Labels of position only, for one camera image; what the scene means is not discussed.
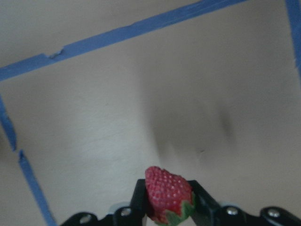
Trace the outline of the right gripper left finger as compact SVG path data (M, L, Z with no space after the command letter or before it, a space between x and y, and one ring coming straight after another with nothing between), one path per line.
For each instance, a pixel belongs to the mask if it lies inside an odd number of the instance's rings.
M99 219L90 212L79 212L69 217L63 226L145 226L147 194L145 180L136 182L132 199L128 205L121 205Z

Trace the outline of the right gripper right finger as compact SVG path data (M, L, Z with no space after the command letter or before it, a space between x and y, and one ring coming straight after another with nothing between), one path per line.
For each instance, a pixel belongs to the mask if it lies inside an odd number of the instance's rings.
M301 219L276 206L248 214L232 204L219 204L196 180L189 181L195 194L195 212L191 218L197 226L301 226Z

